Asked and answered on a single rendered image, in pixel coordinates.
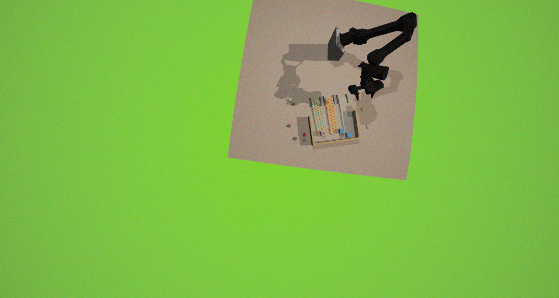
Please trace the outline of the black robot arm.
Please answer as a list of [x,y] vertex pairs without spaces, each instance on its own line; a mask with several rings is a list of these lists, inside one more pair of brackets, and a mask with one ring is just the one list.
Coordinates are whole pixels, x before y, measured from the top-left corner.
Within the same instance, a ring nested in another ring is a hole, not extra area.
[[[407,13],[401,16],[397,21],[377,26],[375,28],[367,29],[356,29],[351,28],[348,32],[341,35],[340,41],[343,47],[349,45],[353,42],[355,45],[366,44],[370,38],[374,38],[381,35],[386,35],[394,31],[402,31],[403,33],[390,41],[387,45],[381,49],[376,49],[367,55],[367,60],[369,63],[364,61],[359,64],[358,67],[362,68],[361,76],[364,78],[373,77],[379,80],[385,80],[389,71],[389,67],[380,66],[379,64],[383,62],[384,58],[398,49],[401,45],[411,40],[414,29],[417,27],[417,14]],[[380,85],[374,83],[374,80],[365,82],[362,84],[362,88],[365,89],[367,95],[374,94],[380,89]]]

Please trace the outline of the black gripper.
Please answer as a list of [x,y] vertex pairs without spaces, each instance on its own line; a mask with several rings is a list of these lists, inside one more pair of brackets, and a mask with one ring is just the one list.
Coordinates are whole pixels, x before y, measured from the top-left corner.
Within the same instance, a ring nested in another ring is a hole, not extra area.
[[[358,101],[358,90],[363,89],[362,88],[362,84],[365,82],[365,80],[367,80],[368,82],[370,82],[371,80],[373,80],[372,76],[369,78],[364,78],[361,76],[361,82],[360,82],[360,86],[356,86],[356,85],[351,85],[348,86],[348,90],[351,94],[354,94],[357,98]],[[384,84],[383,82],[381,82],[380,80],[375,80],[374,83],[379,84],[380,85],[380,89],[384,88]],[[371,94],[371,98],[374,96],[375,94]]]

